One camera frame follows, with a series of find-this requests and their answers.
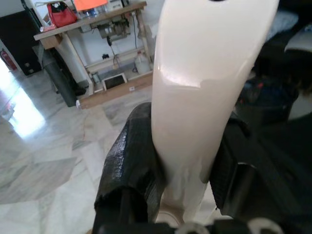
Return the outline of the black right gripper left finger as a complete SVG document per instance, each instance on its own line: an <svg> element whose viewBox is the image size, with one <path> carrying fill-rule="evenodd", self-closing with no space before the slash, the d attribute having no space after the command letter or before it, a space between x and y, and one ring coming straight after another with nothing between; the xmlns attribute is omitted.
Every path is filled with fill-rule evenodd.
<svg viewBox="0 0 312 234"><path fill-rule="evenodd" d="M166 179L152 139L151 103L138 105L104 161L94 228L113 223L153 222Z"/></svg>

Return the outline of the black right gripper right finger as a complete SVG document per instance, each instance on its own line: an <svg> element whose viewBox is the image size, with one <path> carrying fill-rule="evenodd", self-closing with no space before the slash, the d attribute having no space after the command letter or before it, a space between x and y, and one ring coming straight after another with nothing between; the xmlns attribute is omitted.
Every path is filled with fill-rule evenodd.
<svg viewBox="0 0 312 234"><path fill-rule="evenodd" d="M230 118L210 176L214 200L222 215L258 215L256 192L253 190L258 167L257 150L257 142L247 124Z"/></svg>

